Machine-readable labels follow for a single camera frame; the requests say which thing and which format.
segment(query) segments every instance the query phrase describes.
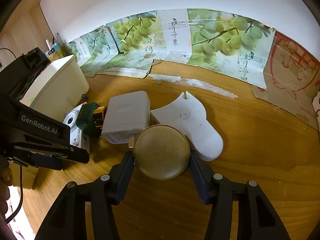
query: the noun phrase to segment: green grapes illustration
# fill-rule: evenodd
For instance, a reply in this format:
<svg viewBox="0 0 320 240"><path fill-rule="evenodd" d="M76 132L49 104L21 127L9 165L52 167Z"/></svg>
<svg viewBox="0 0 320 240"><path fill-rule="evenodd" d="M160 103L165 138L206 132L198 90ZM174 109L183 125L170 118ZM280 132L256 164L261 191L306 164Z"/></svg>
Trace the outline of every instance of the green grapes illustration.
<svg viewBox="0 0 320 240"><path fill-rule="evenodd" d="M149 37L154 33L152 22L156 21L153 14L141 14L122 19L122 22L113 24L118 38L125 52L131 49L141 49L140 44L151 41Z"/></svg>
<svg viewBox="0 0 320 240"><path fill-rule="evenodd" d="M75 55L76 61L80 59L80 53L78 51L77 45L74 41L67 44L67 50L70 55Z"/></svg>
<svg viewBox="0 0 320 240"><path fill-rule="evenodd" d="M103 29L95 30L90 32L85 37L88 43L88 49L92 56L97 56L98 54L102 54L103 47L108 45L106 40L106 34Z"/></svg>
<svg viewBox="0 0 320 240"><path fill-rule="evenodd" d="M203 16L200 16L200 20L194 20L197 14L189 12L193 23L192 51L198 53L197 57L203 58L207 64L212 62L218 52L232 56L241 47L251 51L263 35L268 37L271 34L269 27L255 20L227 13L221 17L221 12L219 13L214 20L203 19Z"/></svg>

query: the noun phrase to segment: white paint smear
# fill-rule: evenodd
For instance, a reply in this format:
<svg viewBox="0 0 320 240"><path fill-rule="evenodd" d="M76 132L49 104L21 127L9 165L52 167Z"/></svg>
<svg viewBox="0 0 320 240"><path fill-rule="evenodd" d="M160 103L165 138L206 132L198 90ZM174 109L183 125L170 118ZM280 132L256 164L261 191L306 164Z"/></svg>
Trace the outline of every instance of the white paint smear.
<svg viewBox="0 0 320 240"><path fill-rule="evenodd" d="M213 86L207 82L200 81L197 79L189 79L189 78L183 78L183 77L177 77L177 76L167 76L167 75L157 75L157 74L149 74L148 77L154 79L154 80L161 80L165 82L172 82L175 84L185 85L189 87L196 87L201 88L205 90L209 90L211 92L217 93L219 95L229 97L229 98L237 98L238 96L230 93L220 87Z"/></svg>

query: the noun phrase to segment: white remote-shaped object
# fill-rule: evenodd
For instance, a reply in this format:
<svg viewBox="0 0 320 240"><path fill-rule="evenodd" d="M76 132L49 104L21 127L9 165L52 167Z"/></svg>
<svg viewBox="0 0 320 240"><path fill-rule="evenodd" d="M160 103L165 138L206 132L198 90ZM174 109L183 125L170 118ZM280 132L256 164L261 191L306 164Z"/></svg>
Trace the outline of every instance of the white remote-shaped object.
<svg viewBox="0 0 320 240"><path fill-rule="evenodd" d="M151 110L159 124L170 125L188 137L204 161L217 158L223 149L223 140L207 121L201 102L189 92L183 92L167 106Z"/></svg>

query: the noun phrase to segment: cardboard box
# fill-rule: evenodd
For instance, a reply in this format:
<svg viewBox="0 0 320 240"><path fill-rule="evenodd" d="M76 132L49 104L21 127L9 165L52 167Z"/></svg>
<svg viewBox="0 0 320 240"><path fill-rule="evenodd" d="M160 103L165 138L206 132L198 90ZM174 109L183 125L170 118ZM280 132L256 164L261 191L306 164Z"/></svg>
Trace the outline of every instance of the cardboard box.
<svg viewBox="0 0 320 240"><path fill-rule="evenodd" d="M20 187L20 165L9 163L13 175L13 186ZM32 166L22 167L22 187L32 189L33 183L36 180L39 168Z"/></svg>
<svg viewBox="0 0 320 240"><path fill-rule="evenodd" d="M268 90L252 86L255 97L268 101L319 130L312 100L320 89L320 63L304 47L276 32L263 71Z"/></svg>

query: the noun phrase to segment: wood grain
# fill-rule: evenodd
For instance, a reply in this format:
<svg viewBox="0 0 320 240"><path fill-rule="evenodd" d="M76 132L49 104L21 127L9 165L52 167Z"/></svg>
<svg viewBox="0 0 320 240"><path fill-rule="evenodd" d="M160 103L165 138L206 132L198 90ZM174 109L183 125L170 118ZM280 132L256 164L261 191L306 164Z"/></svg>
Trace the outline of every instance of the wood grain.
<svg viewBox="0 0 320 240"><path fill-rule="evenodd" d="M20 187L20 165L9 163L13 175L13 186ZM22 167L22 186L23 188L32 189L35 182L38 168L35 167Z"/></svg>
<svg viewBox="0 0 320 240"><path fill-rule="evenodd" d="M276 208L291 239L305 240L320 219L317 131L294 115L255 98L251 85L228 76L171 62L162 62L151 72L206 81L238 98L174 83L157 84L148 77L97 75L88 78L89 100L106 105L112 96L144 90L151 109L156 109L187 90L203 103L208 121L224 140L221 156L210 162L214 171L236 182L256 180ZM37 232L67 182L87 183L108 173L126 150L126 145L111 145L103 138L92 139L88 164L73 164L64 171L40 169L34 189L25 190L23 204L33 230ZM171 180L157 181L135 169L125 199L113 210L122 240L200 240L204 239L211 207L198 198L189 171ZM236 203L233 215L231 239L236 239ZM92 229L87 231L88 239L93 239Z"/></svg>
<svg viewBox="0 0 320 240"><path fill-rule="evenodd" d="M0 33L0 48L8 48L19 57L39 47L42 52L48 50L45 40L52 41L53 35L43 16L40 0L22 0L14 10ZM7 50L0 50L0 61L4 67L14 56Z"/></svg>

